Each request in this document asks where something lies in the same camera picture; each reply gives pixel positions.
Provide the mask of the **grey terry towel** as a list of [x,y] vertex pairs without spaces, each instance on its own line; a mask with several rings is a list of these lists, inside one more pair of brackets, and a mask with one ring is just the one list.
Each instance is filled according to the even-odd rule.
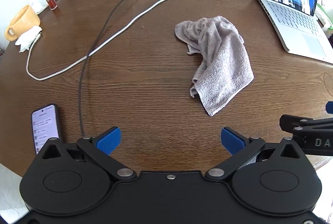
[[202,55],[190,95],[200,98],[209,116],[218,113],[254,80],[244,40],[226,18],[183,21],[175,26],[174,33],[187,44],[188,55]]

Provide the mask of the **black smartphone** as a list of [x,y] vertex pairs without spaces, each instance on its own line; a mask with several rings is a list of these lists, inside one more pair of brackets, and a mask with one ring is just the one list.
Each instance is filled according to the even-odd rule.
[[58,106],[54,103],[31,113],[32,137],[36,155],[50,138],[62,140]]

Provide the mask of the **white crumpled tissue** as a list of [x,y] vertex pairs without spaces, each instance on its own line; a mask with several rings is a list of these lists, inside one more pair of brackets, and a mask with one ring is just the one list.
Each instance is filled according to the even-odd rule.
[[27,32],[23,33],[16,41],[15,45],[19,46],[19,52],[28,51],[33,43],[41,37],[42,28],[33,26]]

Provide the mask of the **yellow ceramic mug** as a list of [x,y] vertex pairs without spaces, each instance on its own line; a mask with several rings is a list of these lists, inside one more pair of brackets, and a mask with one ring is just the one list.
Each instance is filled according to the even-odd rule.
[[38,14],[30,5],[26,5],[16,14],[9,26],[6,28],[5,38],[8,41],[15,41],[33,26],[39,26],[40,24],[41,20]]

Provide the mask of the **silver open laptop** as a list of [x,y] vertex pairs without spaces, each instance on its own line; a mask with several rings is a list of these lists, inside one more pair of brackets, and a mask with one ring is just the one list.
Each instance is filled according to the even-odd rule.
[[317,0],[258,0],[287,53],[332,63],[332,46],[315,18]]

